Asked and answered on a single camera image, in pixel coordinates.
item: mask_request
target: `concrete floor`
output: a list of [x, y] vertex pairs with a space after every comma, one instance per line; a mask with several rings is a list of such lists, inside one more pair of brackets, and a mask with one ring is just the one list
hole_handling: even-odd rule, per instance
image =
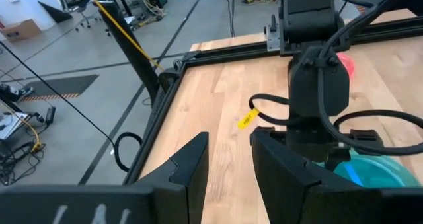
[[[186, 16], [197, 0], [168, 0], [165, 8], [168, 15], [136, 30], [134, 33], [141, 46], [151, 57], [158, 57], [169, 43], [180, 24], [187, 20], [176, 37], [167, 55], [186, 52], [197, 42], [230, 37], [229, 15], [226, 0], [200, 0], [188, 19]], [[336, 1], [339, 9], [342, 2]], [[236, 0], [235, 33], [237, 36], [262, 32], [270, 22], [271, 14], [278, 11], [277, 3], [257, 3], [243, 5]], [[358, 15], [352, 5], [348, 5], [342, 16], [351, 18]], [[44, 79], [57, 79], [80, 75], [100, 75], [95, 82], [78, 98], [70, 99], [78, 109], [89, 117], [110, 138], [116, 139], [124, 131], [143, 135], [151, 111], [142, 105], [148, 97], [146, 90], [140, 91], [141, 81], [134, 73], [128, 60], [113, 38], [104, 33], [102, 22], [93, 22], [91, 29], [74, 30], [78, 18], [63, 22], [37, 37], [7, 43], [25, 63]], [[177, 57], [164, 59], [161, 65], [171, 67]], [[0, 55], [0, 81], [10, 81], [32, 77], [33, 74], [19, 65], [7, 52]], [[8, 82], [21, 87], [34, 79]], [[45, 156], [36, 172], [18, 184], [78, 184], [87, 168], [96, 157], [106, 138], [74, 109], [62, 100], [49, 100], [57, 107], [56, 119], [40, 138], [46, 143]], [[23, 110], [45, 114], [49, 104], [43, 101], [22, 102]], [[8, 142], [17, 146], [29, 141], [24, 130], [17, 132]], [[87, 184], [121, 184], [126, 173], [121, 171], [110, 154], [111, 146], [106, 144], [104, 155], [91, 175], [86, 175]], [[122, 161], [131, 165], [138, 144], [131, 139], [121, 144]], [[28, 168], [26, 161], [17, 166], [17, 173]]]

